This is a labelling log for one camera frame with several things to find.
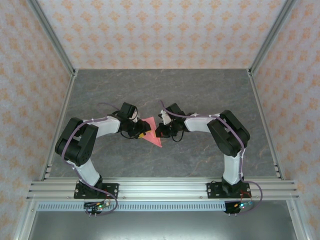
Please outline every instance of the metal floor panel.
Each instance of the metal floor panel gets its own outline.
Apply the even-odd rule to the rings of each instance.
[[[37,212],[30,240],[296,240],[285,201],[266,201],[254,213],[222,211]]]
[[[74,81],[62,129],[72,117],[101,117],[96,104],[123,102],[137,106],[141,118],[177,103],[186,113],[216,114],[228,109],[248,129],[251,139],[244,155],[246,177],[274,176],[274,161],[257,102],[245,69],[105,69],[79,70]],[[101,109],[112,113],[110,107]],[[159,148],[144,139],[119,134],[95,142],[92,162],[103,177],[221,177],[224,157],[211,134],[184,134],[181,142],[162,139]],[[50,177],[75,177],[54,154]]]

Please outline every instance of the patterned wallpaper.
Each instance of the patterned wallpaper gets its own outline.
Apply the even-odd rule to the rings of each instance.
[[[0,239],[13,239],[51,145],[69,74],[26,0],[0,1]]]
[[[288,179],[320,239],[320,1],[298,0],[254,76]]]
[[[248,68],[285,0],[40,0],[81,69]]]

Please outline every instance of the black mounting plate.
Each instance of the black mounting plate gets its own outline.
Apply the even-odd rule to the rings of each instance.
[[[239,185],[239,188],[237,191],[226,193],[223,190],[223,184],[221,181],[212,181],[206,184],[206,193],[208,196],[208,199],[249,199],[251,196],[251,191],[248,191],[250,189],[249,183],[241,182]]]
[[[106,195],[102,192],[99,192],[97,194],[97,191],[88,191],[88,187],[83,187],[83,184],[80,184],[79,182],[75,185],[74,190],[74,199],[105,199]],[[115,196],[115,198],[118,198],[119,193],[119,183],[103,183],[102,184],[102,190],[107,191],[108,193],[111,193]]]

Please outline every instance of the pink triangle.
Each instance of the pink triangle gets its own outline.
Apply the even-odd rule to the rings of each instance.
[[[161,140],[160,138],[156,137],[156,122],[155,122],[155,118],[152,116],[152,117],[149,117],[149,118],[146,118],[146,119],[142,119],[143,121],[146,121],[150,127],[151,127],[151,131],[147,132],[145,134],[144,137],[142,137],[143,139],[157,145],[158,147],[162,148],[162,145],[161,145]]]

